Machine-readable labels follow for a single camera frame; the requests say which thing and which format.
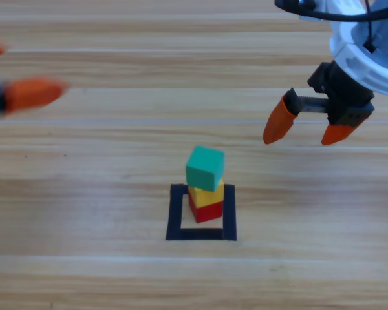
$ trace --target table surface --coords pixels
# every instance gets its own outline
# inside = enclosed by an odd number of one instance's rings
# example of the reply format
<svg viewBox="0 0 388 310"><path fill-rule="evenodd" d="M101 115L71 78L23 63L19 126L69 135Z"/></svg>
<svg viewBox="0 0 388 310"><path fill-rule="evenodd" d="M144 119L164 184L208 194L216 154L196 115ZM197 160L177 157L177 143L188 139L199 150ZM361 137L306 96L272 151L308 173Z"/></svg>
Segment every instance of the table surface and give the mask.
<svg viewBox="0 0 388 310"><path fill-rule="evenodd" d="M388 310L388 97L346 141L304 114L264 145L332 59L328 23L272 2L0 1L0 77L72 83L0 121L0 310ZM236 242L165 240L198 144L226 153Z"/></svg>

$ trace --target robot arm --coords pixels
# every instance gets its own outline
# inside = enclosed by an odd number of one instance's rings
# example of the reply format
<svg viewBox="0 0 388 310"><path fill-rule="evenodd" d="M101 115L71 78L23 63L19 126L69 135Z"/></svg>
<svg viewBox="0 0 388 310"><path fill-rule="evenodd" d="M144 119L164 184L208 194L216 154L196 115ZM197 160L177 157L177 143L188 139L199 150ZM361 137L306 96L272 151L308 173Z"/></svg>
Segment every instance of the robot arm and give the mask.
<svg viewBox="0 0 388 310"><path fill-rule="evenodd" d="M374 92L388 95L388 0L375 0L368 14L359 0L275 0L275 5L330 21L334 61L322 63L308 80L315 92L328 98L301 97L291 88L270 115L264 142L282 139L301 112L327 114L322 144L346 139L374 111Z"/></svg>
<svg viewBox="0 0 388 310"><path fill-rule="evenodd" d="M358 15L366 13L360 0L299 0L299 3L313 12L340 15ZM324 20L307 16L301 16L301 19Z"/></svg>
<svg viewBox="0 0 388 310"><path fill-rule="evenodd" d="M6 52L0 45L0 55ZM59 99L67 84L49 77L0 81L0 119L18 112L38 109Z"/></svg>

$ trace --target red cube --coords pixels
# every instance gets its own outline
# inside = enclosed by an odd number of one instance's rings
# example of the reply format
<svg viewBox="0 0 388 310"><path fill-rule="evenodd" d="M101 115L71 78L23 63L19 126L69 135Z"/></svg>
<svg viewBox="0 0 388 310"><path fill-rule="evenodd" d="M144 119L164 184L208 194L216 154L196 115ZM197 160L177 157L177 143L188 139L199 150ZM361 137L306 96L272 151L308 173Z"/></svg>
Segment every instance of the red cube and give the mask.
<svg viewBox="0 0 388 310"><path fill-rule="evenodd" d="M189 192L188 192L188 201L189 201L189 207L193 212L195 221L197 223L214 220L222 216L222 208L223 208L224 201L220 201L217 203L213 203L211 205L205 205L201 208L197 208Z"/></svg>

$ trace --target black square outline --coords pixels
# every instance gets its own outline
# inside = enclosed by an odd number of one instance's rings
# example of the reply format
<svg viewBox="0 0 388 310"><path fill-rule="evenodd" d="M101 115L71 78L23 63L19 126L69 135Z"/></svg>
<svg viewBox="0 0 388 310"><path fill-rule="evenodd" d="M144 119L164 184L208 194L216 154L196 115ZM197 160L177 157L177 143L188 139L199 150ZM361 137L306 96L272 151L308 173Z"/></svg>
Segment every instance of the black square outline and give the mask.
<svg viewBox="0 0 388 310"><path fill-rule="evenodd" d="M234 185L224 185L222 228L181 228L182 198L187 194L188 185L171 184L166 240L237 241Z"/></svg>

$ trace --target cube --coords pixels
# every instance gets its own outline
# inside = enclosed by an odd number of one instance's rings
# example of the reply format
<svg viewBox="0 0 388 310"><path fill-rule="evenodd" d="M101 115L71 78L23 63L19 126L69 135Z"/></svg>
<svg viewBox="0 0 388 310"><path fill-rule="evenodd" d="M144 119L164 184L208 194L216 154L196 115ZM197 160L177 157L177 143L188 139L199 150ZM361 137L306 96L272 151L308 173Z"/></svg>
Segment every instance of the cube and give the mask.
<svg viewBox="0 0 388 310"><path fill-rule="evenodd" d="M188 203L191 211L193 212L195 221L197 223L214 220L222 216L222 210L223 210L223 204L224 204L223 201L213 203L211 205L205 205L201 208L198 208L194 204L193 197L188 192Z"/></svg>
<svg viewBox="0 0 388 310"><path fill-rule="evenodd" d="M215 192L224 174L224 152L197 145L186 164L187 184Z"/></svg>
<svg viewBox="0 0 388 310"><path fill-rule="evenodd" d="M194 204L197 208L204 207L206 205L212 205L217 202L221 202L224 199L224 182L220 179L215 192L205 191L198 187L188 187L188 191L193 198Z"/></svg>

